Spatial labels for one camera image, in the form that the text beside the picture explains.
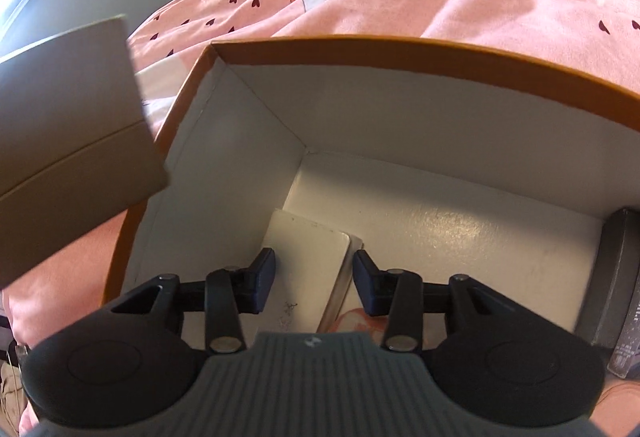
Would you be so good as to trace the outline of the dark card box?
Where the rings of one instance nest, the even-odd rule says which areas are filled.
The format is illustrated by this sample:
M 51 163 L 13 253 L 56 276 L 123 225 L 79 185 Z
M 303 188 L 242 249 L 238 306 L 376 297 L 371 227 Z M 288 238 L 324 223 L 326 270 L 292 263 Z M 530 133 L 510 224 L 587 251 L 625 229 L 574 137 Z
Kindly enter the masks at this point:
M 603 224 L 575 333 L 598 347 L 608 372 L 639 375 L 639 213 L 622 209 Z

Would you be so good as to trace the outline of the white notebook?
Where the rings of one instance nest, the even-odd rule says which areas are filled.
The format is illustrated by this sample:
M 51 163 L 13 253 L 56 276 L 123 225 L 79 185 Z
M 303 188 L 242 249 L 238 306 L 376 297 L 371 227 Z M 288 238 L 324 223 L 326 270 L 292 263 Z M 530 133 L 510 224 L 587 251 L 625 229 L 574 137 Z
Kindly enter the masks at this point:
M 362 240 L 277 210 L 262 245 L 276 254 L 276 276 L 264 310 L 241 317 L 247 344 L 262 332 L 329 331 L 352 284 L 352 257 L 362 248 Z

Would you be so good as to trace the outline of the orange cardboard box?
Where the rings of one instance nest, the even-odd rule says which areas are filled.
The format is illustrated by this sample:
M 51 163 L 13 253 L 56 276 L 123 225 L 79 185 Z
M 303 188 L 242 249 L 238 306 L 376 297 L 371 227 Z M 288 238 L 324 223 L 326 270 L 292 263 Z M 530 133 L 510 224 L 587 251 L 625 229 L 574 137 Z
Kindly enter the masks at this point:
M 398 38 L 214 43 L 166 60 L 166 190 L 130 210 L 105 294 L 243 266 L 283 210 L 378 266 L 467 273 L 572 330 L 608 215 L 639 203 L 639 96 L 537 59 Z

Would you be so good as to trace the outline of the brown cardboard box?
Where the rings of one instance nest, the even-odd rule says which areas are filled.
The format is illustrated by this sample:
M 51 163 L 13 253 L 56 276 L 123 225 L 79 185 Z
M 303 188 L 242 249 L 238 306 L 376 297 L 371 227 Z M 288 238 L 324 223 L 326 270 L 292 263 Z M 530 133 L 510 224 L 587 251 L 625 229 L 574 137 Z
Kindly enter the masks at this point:
M 1 59 L 1 284 L 168 185 L 121 16 Z

